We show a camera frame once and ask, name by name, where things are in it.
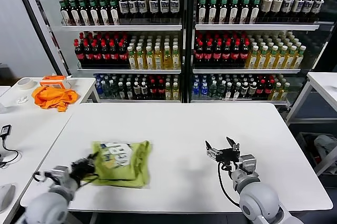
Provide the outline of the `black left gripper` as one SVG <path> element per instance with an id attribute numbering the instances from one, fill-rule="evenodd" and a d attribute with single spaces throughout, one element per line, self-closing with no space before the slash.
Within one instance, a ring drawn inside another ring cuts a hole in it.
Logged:
<path id="1" fill-rule="evenodd" d="M 85 177 L 95 172 L 95 164 L 98 151 L 91 153 L 87 156 L 87 158 L 79 159 L 71 164 L 71 173 L 70 177 L 81 181 Z"/>

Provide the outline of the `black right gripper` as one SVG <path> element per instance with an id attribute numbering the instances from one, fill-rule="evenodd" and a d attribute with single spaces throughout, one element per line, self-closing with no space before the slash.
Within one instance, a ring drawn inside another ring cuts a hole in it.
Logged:
<path id="1" fill-rule="evenodd" d="M 218 150 L 211 147 L 211 145 L 205 141 L 206 144 L 206 154 L 210 158 L 216 158 L 216 162 L 223 163 L 225 165 L 228 165 L 230 162 L 237 163 L 239 162 L 240 157 L 240 144 L 235 143 L 235 141 L 229 137 L 226 137 L 227 142 L 230 144 L 231 148 Z"/>

